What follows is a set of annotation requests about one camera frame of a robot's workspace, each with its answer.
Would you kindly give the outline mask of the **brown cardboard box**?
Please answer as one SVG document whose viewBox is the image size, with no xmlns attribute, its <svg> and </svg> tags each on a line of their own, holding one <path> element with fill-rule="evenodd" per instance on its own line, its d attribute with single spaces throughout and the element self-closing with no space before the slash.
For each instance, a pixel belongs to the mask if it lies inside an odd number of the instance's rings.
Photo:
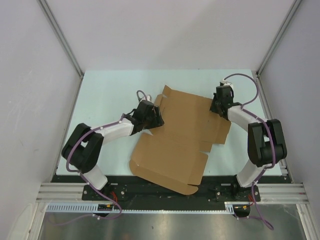
<svg viewBox="0 0 320 240">
<path fill-rule="evenodd" d="M 131 173 L 183 195 L 198 191 L 214 144 L 226 142 L 231 122 L 210 110 L 212 99 L 164 86 L 155 99 L 163 126 L 142 133 Z"/>
</svg>

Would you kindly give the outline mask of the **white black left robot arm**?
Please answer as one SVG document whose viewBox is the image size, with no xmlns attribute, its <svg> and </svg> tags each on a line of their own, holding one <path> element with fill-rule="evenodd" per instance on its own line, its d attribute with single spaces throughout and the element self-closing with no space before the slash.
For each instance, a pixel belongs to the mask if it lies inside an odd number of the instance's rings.
<svg viewBox="0 0 320 240">
<path fill-rule="evenodd" d="M 85 123 L 78 124 L 66 141 L 61 156 L 66 160 L 66 169 L 79 174 L 93 188 L 93 194 L 105 200 L 110 196 L 111 188 L 107 185 L 108 178 L 98 166 L 102 146 L 163 125 L 160 107 L 143 99 L 137 108 L 115 122 L 95 128 Z"/>
</svg>

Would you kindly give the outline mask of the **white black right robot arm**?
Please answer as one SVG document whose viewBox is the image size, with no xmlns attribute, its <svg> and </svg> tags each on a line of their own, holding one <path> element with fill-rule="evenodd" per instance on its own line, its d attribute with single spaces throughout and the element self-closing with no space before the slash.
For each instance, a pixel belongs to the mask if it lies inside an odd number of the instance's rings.
<svg viewBox="0 0 320 240">
<path fill-rule="evenodd" d="M 234 102 L 233 88 L 227 84 L 216 87 L 210 111 L 247 132 L 248 161 L 230 185 L 231 196 L 242 201 L 254 191 L 254 185 L 266 170 L 287 157 L 282 124 L 278 119 L 258 117 Z"/>
</svg>

